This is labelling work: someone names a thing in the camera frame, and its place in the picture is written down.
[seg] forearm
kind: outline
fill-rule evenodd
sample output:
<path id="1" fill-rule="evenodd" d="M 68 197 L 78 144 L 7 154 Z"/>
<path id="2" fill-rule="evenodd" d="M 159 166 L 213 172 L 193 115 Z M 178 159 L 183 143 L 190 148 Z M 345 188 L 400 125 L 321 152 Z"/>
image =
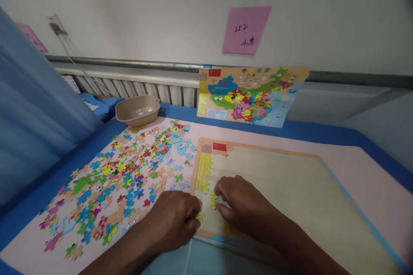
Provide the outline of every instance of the forearm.
<path id="1" fill-rule="evenodd" d="M 140 223 L 137 223 L 79 275 L 131 274 L 153 254 L 150 240 L 143 233 Z"/>
<path id="2" fill-rule="evenodd" d="M 266 243 L 277 249 L 299 274 L 346 274 L 333 258 L 321 249 L 295 222 L 283 217 L 263 229 Z"/>

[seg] finger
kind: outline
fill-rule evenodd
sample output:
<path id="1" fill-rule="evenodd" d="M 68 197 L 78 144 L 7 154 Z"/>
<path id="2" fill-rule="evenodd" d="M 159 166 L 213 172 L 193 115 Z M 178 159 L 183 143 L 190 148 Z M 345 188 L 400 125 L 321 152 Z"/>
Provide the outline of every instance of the finger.
<path id="1" fill-rule="evenodd" d="M 188 218 L 191 214 L 198 214 L 201 211 L 201 204 L 196 196 L 190 196 L 187 199 L 187 211 L 186 217 Z"/>
<path id="2" fill-rule="evenodd" d="M 226 207 L 221 203 L 215 205 L 216 209 L 221 213 L 222 218 L 228 223 L 235 223 L 235 213 L 232 209 Z"/>
<path id="3" fill-rule="evenodd" d="M 185 223 L 185 230 L 188 235 L 188 238 L 194 236 L 197 232 L 197 229 L 201 226 L 201 222 L 198 219 L 191 219 Z"/>
<path id="4" fill-rule="evenodd" d="M 231 183 L 228 181 L 230 177 L 222 177 L 215 185 L 214 192 L 217 196 L 221 196 L 224 201 L 229 201 L 228 192 L 231 192 Z"/>

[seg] metal rail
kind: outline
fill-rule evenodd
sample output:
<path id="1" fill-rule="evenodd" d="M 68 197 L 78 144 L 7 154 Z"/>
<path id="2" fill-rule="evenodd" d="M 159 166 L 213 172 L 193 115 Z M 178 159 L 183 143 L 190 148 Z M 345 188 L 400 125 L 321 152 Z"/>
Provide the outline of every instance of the metal rail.
<path id="1" fill-rule="evenodd" d="M 46 56 L 50 62 L 71 63 L 65 56 Z M 157 61 L 137 61 L 124 59 L 105 59 L 105 58 L 86 58 L 72 57 L 73 61 L 78 64 L 101 65 L 110 67 L 132 67 L 145 68 L 153 70 L 168 70 L 176 72 L 193 72 L 198 73 L 203 69 L 202 64 L 186 64 L 173 62 Z M 213 65 L 212 68 L 234 67 Z M 389 88 L 413 89 L 413 76 L 390 75 L 390 74 L 366 74 L 366 73 L 345 73 L 331 71 L 310 71 L 308 82 L 346 84 L 358 86 L 376 86 Z"/>

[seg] cable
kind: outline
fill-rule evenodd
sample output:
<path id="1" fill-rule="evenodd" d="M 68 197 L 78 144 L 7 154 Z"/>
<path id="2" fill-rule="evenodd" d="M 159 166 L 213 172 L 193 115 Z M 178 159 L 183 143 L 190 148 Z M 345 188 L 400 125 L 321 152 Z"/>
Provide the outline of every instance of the cable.
<path id="1" fill-rule="evenodd" d="M 83 73 L 85 73 L 88 77 L 90 77 L 90 79 L 97 85 L 100 85 L 103 89 L 105 89 L 107 92 L 109 92 L 112 96 L 117 97 L 117 95 L 114 95 L 109 89 L 107 89 L 104 85 L 102 85 L 101 83 L 99 83 L 98 81 L 95 81 L 84 69 L 82 69 L 81 67 L 79 67 L 72 59 L 72 57 L 69 55 L 69 52 L 66 48 L 66 45 L 63 43 L 62 39 L 60 38 L 60 34 L 56 33 L 57 38 L 59 39 L 60 43 L 62 44 L 63 48 L 65 49 L 66 55 L 67 57 L 70 59 L 70 61 Z"/>

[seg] red flag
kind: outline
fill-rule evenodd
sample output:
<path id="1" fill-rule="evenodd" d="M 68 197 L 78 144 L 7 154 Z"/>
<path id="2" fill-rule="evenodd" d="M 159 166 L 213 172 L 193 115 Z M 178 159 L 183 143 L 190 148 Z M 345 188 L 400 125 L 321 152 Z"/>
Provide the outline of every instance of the red flag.
<path id="1" fill-rule="evenodd" d="M 214 143 L 213 149 L 214 150 L 227 151 L 227 146 L 225 144 Z"/>
<path id="2" fill-rule="evenodd" d="M 209 69 L 208 76 L 220 77 L 221 76 L 221 69 Z"/>

